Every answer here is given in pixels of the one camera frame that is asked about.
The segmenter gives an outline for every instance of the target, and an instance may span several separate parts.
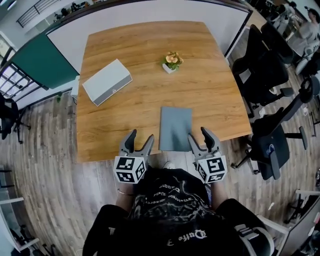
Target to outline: window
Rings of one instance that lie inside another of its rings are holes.
[[[10,45],[0,35],[0,62],[2,62],[9,48]],[[16,52],[12,50],[7,60],[10,60],[15,53]],[[12,94],[15,94],[19,89],[29,83],[30,79],[28,77],[24,78],[24,76],[16,66],[11,64],[0,76],[0,92],[5,97],[10,97]]]

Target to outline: wooden table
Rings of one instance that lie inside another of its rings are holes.
[[[161,64],[168,51],[184,58],[172,74]],[[130,71],[133,81],[97,107],[82,84],[115,59]],[[201,126],[221,141],[251,133],[232,72],[202,22],[147,22],[91,34],[79,84],[78,162],[113,159],[120,141],[133,129],[137,129],[136,149],[154,134],[152,152],[159,152],[162,106],[192,108],[192,134],[199,143],[204,140]]]

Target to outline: bracelet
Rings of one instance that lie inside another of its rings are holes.
[[[134,196],[135,196],[134,194],[127,194],[127,193],[125,193],[125,192],[122,192],[119,188],[118,188],[117,190],[118,190],[118,192],[119,192],[120,194],[122,194],[122,195],[130,196],[130,197],[134,197]]]

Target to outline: shoe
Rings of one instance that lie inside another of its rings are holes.
[[[162,169],[176,169],[176,166],[173,162],[168,161],[165,163],[165,165],[162,167]]]
[[[263,118],[263,117],[265,116],[265,114],[266,114],[266,110],[265,110],[265,108],[263,107],[263,108],[259,111],[259,116],[260,116],[260,118]]]

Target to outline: gray folder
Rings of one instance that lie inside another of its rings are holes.
[[[161,107],[159,150],[188,152],[192,132],[192,109]]]

